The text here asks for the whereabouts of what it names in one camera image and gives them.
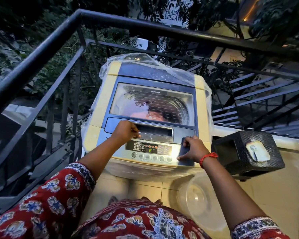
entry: black railing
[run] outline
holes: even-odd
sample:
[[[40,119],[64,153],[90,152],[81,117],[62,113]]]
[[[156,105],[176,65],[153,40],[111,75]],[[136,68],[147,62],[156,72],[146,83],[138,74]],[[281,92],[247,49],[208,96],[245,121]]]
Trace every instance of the black railing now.
[[[130,46],[118,45],[113,43],[106,43],[97,40],[94,33],[94,40],[85,39],[82,31],[82,24],[102,24],[129,30],[137,30],[138,32],[154,32],[159,36],[170,37],[178,40],[187,40],[195,42],[207,42],[210,45],[223,48],[219,56],[214,62],[208,59],[194,59],[191,56],[176,56],[169,52],[154,52],[150,50],[138,49]],[[220,68],[224,72],[222,76],[210,77],[206,79],[207,83],[213,90],[213,120],[214,124],[241,128],[241,129],[255,129],[257,131],[270,132],[272,134],[299,138],[299,119],[293,119],[292,114],[299,111],[299,75],[293,74],[278,74],[264,70],[256,70],[247,67],[239,67],[230,64],[219,63],[221,56],[226,49],[234,49],[244,52],[251,52],[266,56],[281,57],[292,61],[299,61],[299,51],[289,48],[281,48],[272,46],[267,43],[252,42],[247,40],[229,38],[224,36],[217,36],[208,33],[195,32],[185,29],[172,28],[160,24],[141,21],[137,19],[130,19],[115,15],[108,15],[104,13],[97,13],[87,10],[79,9],[72,14],[64,23],[58,27],[38,48],[35,49],[18,67],[16,67],[4,80],[0,82],[0,114],[4,111],[7,105],[16,97],[17,93],[22,90],[41,68],[52,58],[54,54],[64,45],[64,43],[77,32],[81,47],[74,55],[72,60],[68,63],[66,68],[56,79],[55,83],[44,94],[43,98],[32,110],[31,115],[21,125],[19,130],[8,142],[8,144],[0,150],[0,196],[5,190],[13,186],[20,179],[25,180],[25,186],[18,191],[8,203],[0,206],[0,214],[15,205],[23,196],[33,190],[37,185],[44,183],[45,178],[54,171],[64,161],[67,163],[75,161],[80,158],[82,150],[82,141],[80,137],[80,129],[77,128],[78,122],[78,108],[79,99],[72,101],[72,128],[70,135],[67,136],[66,126],[69,107],[69,72],[75,66],[76,75],[73,80],[75,83],[74,97],[78,97],[81,84],[81,56],[90,45],[104,45],[117,49],[124,49],[131,52],[145,52],[149,55],[156,56],[157,59],[164,58],[175,59],[175,62],[170,64],[171,67],[177,67],[184,61],[190,61],[193,65],[187,69],[189,72],[195,72],[200,69],[202,65],[208,65],[209,69]],[[237,72],[233,79],[232,72]],[[216,88],[226,87],[228,91],[226,96],[227,101],[223,101],[222,90]],[[53,95],[59,86],[63,87],[63,104],[60,122],[60,140],[57,145],[53,147],[53,124],[54,124],[54,100]],[[268,92],[277,91],[283,88],[282,91],[275,92],[268,95]],[[281,101],[277,103],[277,97],[281,97]],[[275,105],[269,103],[275,99]],[[254,106],[261,106],[262,109],[255,111]],[[12,176],[7,175],[8,157],[16,147],[20,139],[31,132],[33,122],[39,116],[42,109],[48,106],[47,114],[47,129],[46,129],[46,153],[35,160],[32,157],[31,139],[27,139],[24,146],[27,149],[26,165],[21,170],[14,173]],[[87,117],[90,112],[80,116],[81,119]],[[34,169],[51,157],[56,151],[60,150],[67,144],[70,144],[69,150],[53,165],[48,166],[45,172],[35,179],[31,179],[31,174]]]

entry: red printed kurta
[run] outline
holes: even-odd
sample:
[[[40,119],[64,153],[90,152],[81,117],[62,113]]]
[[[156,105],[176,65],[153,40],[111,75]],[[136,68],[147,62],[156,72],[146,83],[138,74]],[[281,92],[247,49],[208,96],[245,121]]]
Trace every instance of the red printed kurta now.
[[[0,238],[209,239],[191,219],[148,199],[123,200],[77,228],[95,187],[90,171],[72,163],[0,216]],[[269,217],[237,225],[233,239],[289,239]]]

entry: printed sleeve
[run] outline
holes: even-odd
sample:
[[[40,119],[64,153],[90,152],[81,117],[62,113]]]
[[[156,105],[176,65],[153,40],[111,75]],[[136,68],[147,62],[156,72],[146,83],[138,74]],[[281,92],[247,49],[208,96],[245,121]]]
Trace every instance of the printed sleeve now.
[[[0,238],[69,238],[95,184],[84,165],[68,165],[0,216]]]
[[[257,217],[245,221],[233,229],[232,239],[290,239],[281,232],[270,217]]]

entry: washing machine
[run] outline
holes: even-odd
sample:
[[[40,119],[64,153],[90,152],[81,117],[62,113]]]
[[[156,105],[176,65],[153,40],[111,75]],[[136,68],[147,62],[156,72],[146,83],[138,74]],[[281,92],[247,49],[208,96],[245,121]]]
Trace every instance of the washing machine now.
[[[197,135],[210,151],[211,94],[201,76],[135,60],[108,64],[83,140],[89,152],[108,139],[121,120],[140,130],[120,147],[106,170],[141,181],[165,181],[201,171],[198,163],[178,161],[186,136]]]

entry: transparent lid window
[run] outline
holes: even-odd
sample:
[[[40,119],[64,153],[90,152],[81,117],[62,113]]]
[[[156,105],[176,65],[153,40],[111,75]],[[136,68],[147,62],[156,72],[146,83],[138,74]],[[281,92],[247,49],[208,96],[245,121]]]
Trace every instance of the transparent lid window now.
[[[111,114],[194,126],[193,95],[189,93],[119,83]]]

